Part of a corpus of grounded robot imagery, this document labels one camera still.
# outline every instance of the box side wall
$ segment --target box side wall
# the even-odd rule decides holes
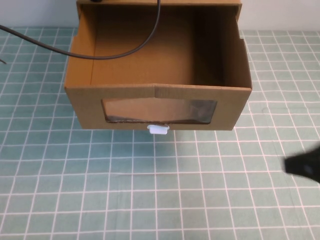
[[[96,7],[88,5],[81,10],[77,36],[73,38],[71,52],[94,56],[97,35]],[[89,85],[93,70],[93,60],[70,57],[64,86]]]

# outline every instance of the brown cardboard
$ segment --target brown cardboard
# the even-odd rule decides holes
[[[154,1],[117,3],[78,1],[72,52],[109,56],[143,42],[155,21]],[[138,52],[114,60],[69,59],[64,86],[84,129],[167,124],[173,130],[231,130],[236,124],[252,91],[237,24],[241,3],[162,4],[156,34]],[[204,120],[208,115],[211,121]]]

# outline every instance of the black object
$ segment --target black object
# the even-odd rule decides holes
[[[320,183],[320,146],[284,159],[284,170],[287,174],[309,178]]]
[[[149,34],[149,36],[143,41],[143,43],[141,43],[139,46],[137,46],[136,48],[130,50],[130,51],[127,51],[127,52],[124,52],[124,53],[120,53],[120,54],[117,54],[117,55],[112,55],[112,56],[88,56],[88,55],[82,55],[82,54],[77,54],[77,53],[73,53],[73,52],[69,52],[69,51],[64,51],[64,50],[61,50],[61,49],[58,49],[56,47],[53,47],[53,46],[49,46],[49,45],[46,45],[40,41],[37,41],[37,40],[34,40],[26,35],[23,35],[15,30],[12,30],[6,26],[2,26],[0,25],[0,30],[3,30],[7,33],[10,33],[14,36],[17,36],[18,38],[21,38],[23,40],[26,40],[32,44],[35,44],[35,45],[38,45],[39,47],[42,47],[44,49],[48,49],[50,51],[53,51],[53,52],[56,52],[58,54],[62,54],[62,55],[66,55],[66,56],[69,56],[69,57],[74,57],[74,58],[78,58],[78,59],[89,59],[89,60],[111,60],[111,59],[119,59],[119,58],[123,58],[123,57],[126,57],[130,54],[134,54],[135,52],[139,51],[140,49],[142,49],[148,42],[149,40],[153,37],[153,35],[155,34],[156,32],[156,29],[158,27],[158,23],[159,23],[159,19],[160,19],[160,10],[161,10],[161,0],[157,0],[157,5],[156,5],[156,18],[155,18],[155,22],[154,22],[154,25],[153,25],[153,29],[151,31],[151,33]]]

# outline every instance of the open cardboard box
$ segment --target open cardboard box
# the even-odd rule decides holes
[[[156,0],[78,0],[71,51],[110,56],[149,35]],[[232,130],[252,91],[239,0],[162,0],[145,47],[113,60],[70,58],[65,91],[84,129]]]

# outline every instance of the white wall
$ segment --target white wall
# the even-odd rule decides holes
[[[0,0],[0,24],[76,27],[75,2]],[[320,0],[242,0],[242,3],[240,29],[320,30]]]

